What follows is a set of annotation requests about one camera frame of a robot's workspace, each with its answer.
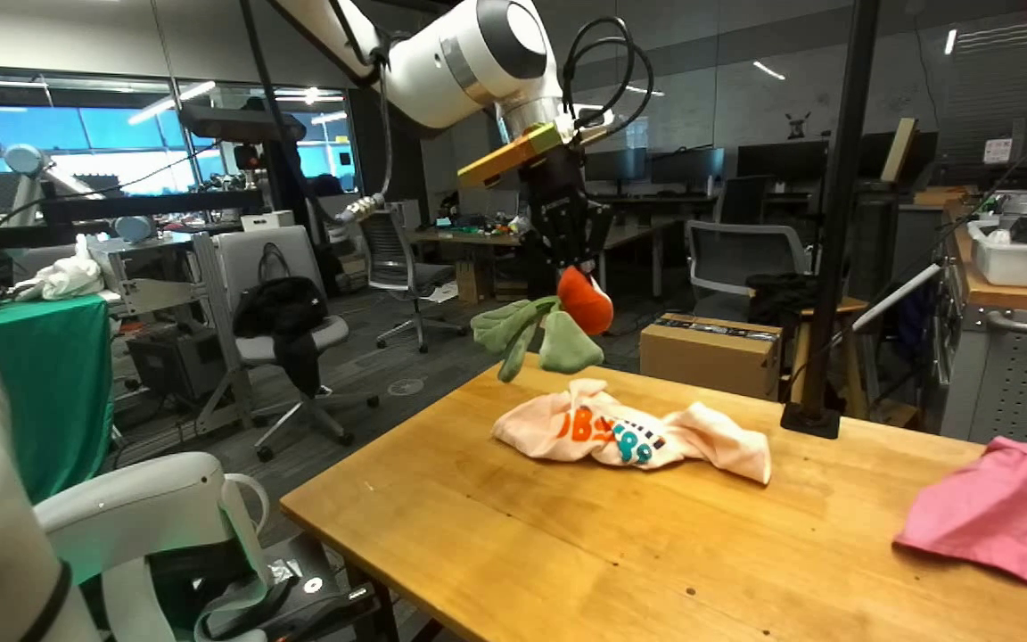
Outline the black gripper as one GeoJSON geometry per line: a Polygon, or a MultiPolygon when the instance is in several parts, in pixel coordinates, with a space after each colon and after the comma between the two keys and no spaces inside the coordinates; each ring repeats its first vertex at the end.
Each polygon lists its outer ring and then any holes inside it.
{"type": "Polygon", "coordinates": [[[606,285],[610,210],[589,196],[581,152],[570,147],[549,149],[521,179],[549,278],[556,281],[570,256],[581,256],[581,268],[606,285]]]}

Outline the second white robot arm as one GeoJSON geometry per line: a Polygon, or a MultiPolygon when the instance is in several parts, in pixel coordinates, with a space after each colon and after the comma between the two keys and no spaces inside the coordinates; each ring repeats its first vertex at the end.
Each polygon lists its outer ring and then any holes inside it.
{"type": "Polygon", "coordinates": [[[323,642],[373,595],[333,592],[298,555],[262,548],[269,492],[211,454],[174,454],[34,501],[0,381],[0,642],[323,642]],[[207,544],[243,552],[243,580],[192,621],[159,595],[149,559],[207,544]]]}

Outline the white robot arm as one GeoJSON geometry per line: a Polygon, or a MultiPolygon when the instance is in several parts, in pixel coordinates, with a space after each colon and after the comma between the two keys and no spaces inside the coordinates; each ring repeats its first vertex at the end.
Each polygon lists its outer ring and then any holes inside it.
{"type": "Polygon", "coordinates": [[[577,160],[589,123],[564,95],[535,0],[456,0],[401,42],[386,42],[356,0],[273,4],[355,82],[373,86],[413,123],[452,129],[494,109],[507,140],[461,165],[456,190],[484,190],[519,173],[547,262],[595,273],[606,225],[581,190],[577,160]]]}

